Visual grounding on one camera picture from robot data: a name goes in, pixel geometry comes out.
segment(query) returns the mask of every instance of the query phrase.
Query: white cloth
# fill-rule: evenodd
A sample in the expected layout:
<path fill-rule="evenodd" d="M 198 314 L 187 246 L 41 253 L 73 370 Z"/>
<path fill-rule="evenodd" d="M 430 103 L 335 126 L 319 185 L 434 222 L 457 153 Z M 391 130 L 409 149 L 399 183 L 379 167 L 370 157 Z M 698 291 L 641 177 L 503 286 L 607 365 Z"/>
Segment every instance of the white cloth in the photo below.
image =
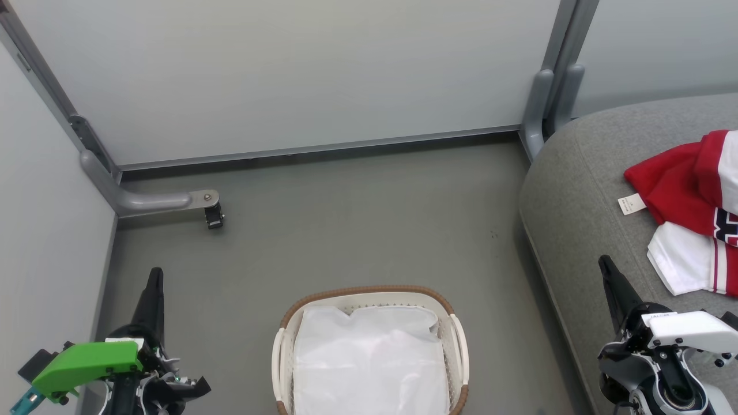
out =
<path fill-rule="evenodd" d="M 648 244 L 648 259 L 673 294 L 708 288 L 713 238 L 664 222 Z"/>
<path fill-rule="evenodd" d="M 447 415 L 437 331 L 421 307 L 307 308 L 294 345 L 295 415 Z"/>

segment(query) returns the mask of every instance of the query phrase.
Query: white sleeve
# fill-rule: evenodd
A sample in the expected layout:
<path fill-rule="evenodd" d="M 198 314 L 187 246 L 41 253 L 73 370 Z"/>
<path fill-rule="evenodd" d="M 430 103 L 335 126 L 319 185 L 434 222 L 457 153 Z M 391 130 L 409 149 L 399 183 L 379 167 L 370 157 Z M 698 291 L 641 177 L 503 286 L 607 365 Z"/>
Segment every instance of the white sleeve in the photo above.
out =
<path fill-rule="evenodd" d="M 666 222 L 653 234 L 647 256 L 673 295 L 708 288 L 714 256 L 709 236 Z"/>

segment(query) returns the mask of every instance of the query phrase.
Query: gray fabric upholstery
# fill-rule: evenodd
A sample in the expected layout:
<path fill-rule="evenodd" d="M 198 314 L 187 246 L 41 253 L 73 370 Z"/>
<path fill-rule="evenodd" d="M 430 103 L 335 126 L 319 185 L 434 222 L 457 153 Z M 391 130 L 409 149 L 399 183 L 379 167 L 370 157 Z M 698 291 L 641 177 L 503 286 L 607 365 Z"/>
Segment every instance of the gray fabric upholstery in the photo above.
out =
<path fill-rule="evenodd" d="M 646 258 L 656 229 L 647 210 L 624 216 L 617 199 L 634 191 L 628 167 L 718 129 L 738 129 L 738 94 L 625 106 L 567 124 L 533 162 L 520 196 L 526 232 L 598 414 L 613 410 L 599 391 L 597 354 L 614 334 L 597 259 L 609 254 L 645 301 L 679 312 L 738 314 L 738 298 L 706 291 L 671 295 Z M 738 410 L 738 364 L 694 364 Z"/>

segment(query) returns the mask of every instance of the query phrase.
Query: clothing tag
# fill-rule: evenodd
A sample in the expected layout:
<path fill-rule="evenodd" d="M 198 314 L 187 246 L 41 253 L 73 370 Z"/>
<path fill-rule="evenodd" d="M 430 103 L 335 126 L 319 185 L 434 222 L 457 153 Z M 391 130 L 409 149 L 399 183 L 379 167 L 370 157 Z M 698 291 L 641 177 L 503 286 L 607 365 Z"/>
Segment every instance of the clothing tag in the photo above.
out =
<path fill-rule="evenodd" d="M 646 208 L 646 204 L 638 193 L 618 199 L 618 204 L 624 215 L 630 215 Z"/>

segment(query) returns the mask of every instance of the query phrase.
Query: basket handle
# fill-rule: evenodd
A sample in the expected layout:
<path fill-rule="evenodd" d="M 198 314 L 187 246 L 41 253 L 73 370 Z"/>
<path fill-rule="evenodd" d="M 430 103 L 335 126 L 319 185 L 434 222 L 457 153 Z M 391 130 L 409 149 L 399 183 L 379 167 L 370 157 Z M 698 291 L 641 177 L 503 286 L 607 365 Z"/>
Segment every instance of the basket handle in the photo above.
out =
<path fill-rule="evenodd" d="M 459 349 L 461 349 L 461 379 L 462 384 L 469 384 L 469 347 L 466 344 L 466 335 L 463 332 L 463 327 L 456 314 L 449 315 L 451 321 L 454 323 L 456 329 L 456 340 L 459 343 Z"/>
<path fill-rule="evenodd" d="M 280 368 L 279 368 L 279 353 L 282 349 L 282 337 L 284 336 L 284 329 L 279 329 L 277 336 L 275 337 L 275 344 L 272 347 L 272 388 L 275 392 L 275 399 L 277 401 L 282 400 L 282 381 L 280 379 Z"/>

